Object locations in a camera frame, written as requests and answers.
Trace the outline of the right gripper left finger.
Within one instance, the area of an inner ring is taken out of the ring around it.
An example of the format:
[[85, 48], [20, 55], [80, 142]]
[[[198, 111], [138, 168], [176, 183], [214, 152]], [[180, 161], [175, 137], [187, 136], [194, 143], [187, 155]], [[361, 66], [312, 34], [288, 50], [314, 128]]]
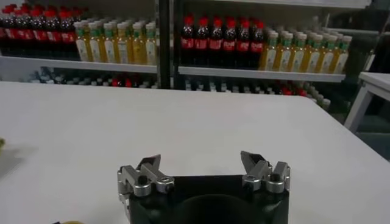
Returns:
[[147, 197], [153, 190], [168, 194], [174, 189], [174, 177], [163, 174], [160, 170], [161, 155], [143, 158], [140, 163], [121, 166], [117, 171], [118, 195], [122, 203], [130, 197]]

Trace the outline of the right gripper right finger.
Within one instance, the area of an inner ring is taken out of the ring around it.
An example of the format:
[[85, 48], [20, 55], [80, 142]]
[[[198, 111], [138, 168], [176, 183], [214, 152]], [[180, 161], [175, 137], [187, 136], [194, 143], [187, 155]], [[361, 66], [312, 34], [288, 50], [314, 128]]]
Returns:
[[243, 187], [252, 192], [265, 190], [272, 194], [289, 191], [289, 166], [286, 162], [278, 161], [273, 167], [260, 154], [241, 151], [240, 155], [246, 171], [242, 176]]

